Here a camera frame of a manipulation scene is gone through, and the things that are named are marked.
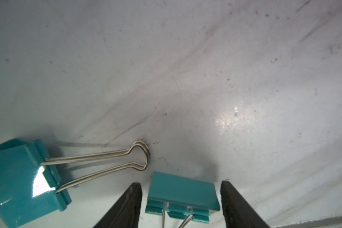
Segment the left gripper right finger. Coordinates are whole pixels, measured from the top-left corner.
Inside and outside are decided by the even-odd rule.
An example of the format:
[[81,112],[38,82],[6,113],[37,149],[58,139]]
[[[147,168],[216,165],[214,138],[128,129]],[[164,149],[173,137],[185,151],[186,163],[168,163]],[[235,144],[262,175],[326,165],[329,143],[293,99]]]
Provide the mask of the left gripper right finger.
[[222,181],[220,194],[227,228],[269,228],[229,181]]

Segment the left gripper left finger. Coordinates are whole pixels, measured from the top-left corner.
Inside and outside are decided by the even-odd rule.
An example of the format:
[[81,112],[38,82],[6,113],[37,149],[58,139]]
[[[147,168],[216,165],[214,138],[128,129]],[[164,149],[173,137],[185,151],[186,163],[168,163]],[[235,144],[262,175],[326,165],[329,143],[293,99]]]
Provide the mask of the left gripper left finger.
[[142,196],[141,184],[132,183],[94,228],[137,228]]

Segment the teal shiny binder clip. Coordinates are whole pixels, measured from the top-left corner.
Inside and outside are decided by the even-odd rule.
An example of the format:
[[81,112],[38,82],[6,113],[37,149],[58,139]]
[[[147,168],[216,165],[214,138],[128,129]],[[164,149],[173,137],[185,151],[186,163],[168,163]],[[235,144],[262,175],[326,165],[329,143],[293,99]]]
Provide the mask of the teal shiny binder clip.
[[220,211],[213,183],[154,172],[147,196],[145,213],[180,219],[181,228],[195,221],[208,224],[210,215]]

